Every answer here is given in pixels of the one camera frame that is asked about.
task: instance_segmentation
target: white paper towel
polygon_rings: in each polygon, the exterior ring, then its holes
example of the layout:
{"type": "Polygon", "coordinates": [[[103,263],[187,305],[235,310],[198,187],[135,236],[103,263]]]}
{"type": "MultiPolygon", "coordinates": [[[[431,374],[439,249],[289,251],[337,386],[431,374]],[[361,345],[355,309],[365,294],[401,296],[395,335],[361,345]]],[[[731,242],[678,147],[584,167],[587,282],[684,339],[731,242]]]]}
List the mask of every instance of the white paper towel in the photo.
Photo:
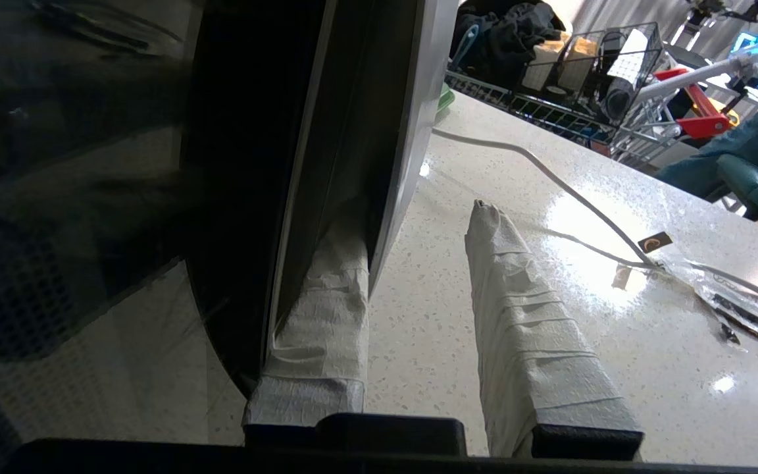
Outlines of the white paper towel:
{"type": "Polygon", "coordinates": [[[367,248],[359,206],[330,225],[279,327],[244,424],[314,426],[364,407],[367,248]]]}
{"type": "Polygon", "coordinates": [[[511,220],[476,201],[465,237],[491,456],[529,456],[538,424],[638,431],[511,220]]]}

